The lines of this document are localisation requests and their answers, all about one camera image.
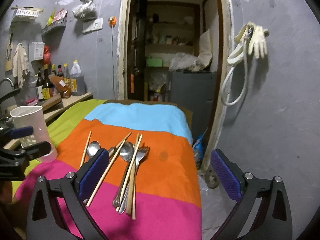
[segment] green box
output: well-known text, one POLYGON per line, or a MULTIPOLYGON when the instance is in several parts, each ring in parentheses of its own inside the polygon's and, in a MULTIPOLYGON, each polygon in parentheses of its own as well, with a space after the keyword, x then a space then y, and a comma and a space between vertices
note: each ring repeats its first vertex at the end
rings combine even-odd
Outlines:
POLYGON ((162 67, 162 58, 147 58, 147 67, 162 67))

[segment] floor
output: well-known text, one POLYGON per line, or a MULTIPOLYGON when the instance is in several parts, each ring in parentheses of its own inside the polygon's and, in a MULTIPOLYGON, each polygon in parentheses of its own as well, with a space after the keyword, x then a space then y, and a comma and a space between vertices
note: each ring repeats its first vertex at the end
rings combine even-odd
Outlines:
POLYGON ((198 176, 202 203, 202 240, 210 240, 228 216, 222 188, 209 189, 198 176))

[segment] blue gripper pad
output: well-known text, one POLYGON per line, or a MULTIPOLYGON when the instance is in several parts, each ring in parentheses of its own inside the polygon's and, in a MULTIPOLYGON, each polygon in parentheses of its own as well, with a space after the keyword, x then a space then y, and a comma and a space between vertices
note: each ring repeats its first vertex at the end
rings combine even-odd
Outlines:
POLYGON ((239 202, 242 198, 244 180, 240 168, 231 163, 221 150, 215 149, 211 152, 211 165, 218 175, 229 198, 239 202))
POLYGON ((84 165, 90 165, 89 169, 83 176, 83 178, 79 181, 79 199, 84 201, 88 199, 92 194, 94 188, 98 184, 99 179, 103 175, 106 167, 109 164, 109 152, 106 149, 101 149, 96 153, 96 155, 88 162, 84 163, 84 165))

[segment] doorway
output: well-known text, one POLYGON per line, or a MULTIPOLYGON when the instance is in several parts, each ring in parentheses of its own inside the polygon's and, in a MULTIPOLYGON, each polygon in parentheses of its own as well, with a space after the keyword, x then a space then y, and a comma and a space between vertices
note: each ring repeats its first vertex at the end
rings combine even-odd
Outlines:
POLYGON ((217 0, 130 2, 124 98, 184 106, 193 112, 193 138, 205 134, 208 141, 220 88, 217 0), (211 46, 206 68, 172 71, 170 65, 177 53, 181 57, 199 56, 205 32, 211 46))

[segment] white plastic cup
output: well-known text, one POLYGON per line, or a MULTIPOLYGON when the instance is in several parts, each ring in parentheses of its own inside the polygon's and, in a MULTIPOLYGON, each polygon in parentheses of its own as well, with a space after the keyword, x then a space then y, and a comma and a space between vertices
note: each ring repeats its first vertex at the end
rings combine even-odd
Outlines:
POLYGON ((22 128, 26 126, 33 127, 32 135, 19 139, 22 147, 48 141, 51 144, 50 153, 40 157, 37 160, 44 163, 49 163, 57 158, 58 153, 52 144, 52 141, 50 140, 47 125, 44 120, 42 106, 19 106, 11 110, 10 115, 13 118, 13 125, 15 128, 22 128))

